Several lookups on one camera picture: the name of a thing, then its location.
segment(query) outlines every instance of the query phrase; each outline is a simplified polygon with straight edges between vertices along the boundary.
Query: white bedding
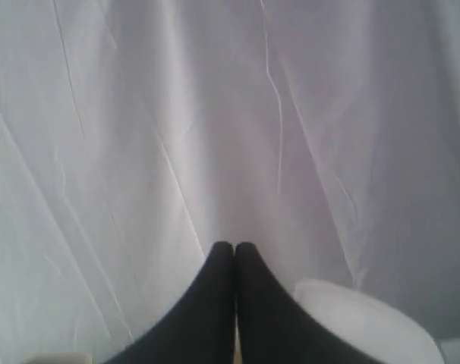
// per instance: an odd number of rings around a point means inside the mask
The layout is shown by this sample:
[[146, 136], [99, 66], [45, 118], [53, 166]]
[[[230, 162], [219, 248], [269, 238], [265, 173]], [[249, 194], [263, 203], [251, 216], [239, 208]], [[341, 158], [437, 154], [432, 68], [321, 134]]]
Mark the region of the white bedding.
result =
[[460, 337], [460, 0], [0, 0], [0, 364], [109, 358], [215, 240]]

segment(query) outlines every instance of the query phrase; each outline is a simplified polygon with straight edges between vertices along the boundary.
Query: white sheet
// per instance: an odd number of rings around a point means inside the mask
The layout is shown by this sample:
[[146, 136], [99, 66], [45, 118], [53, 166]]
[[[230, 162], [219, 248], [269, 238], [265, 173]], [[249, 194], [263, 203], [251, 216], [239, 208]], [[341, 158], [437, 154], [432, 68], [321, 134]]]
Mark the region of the white sheet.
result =
[[107, 359], [222, 239], [460, 336], [451, 3], [0, 0], [0, 363]]

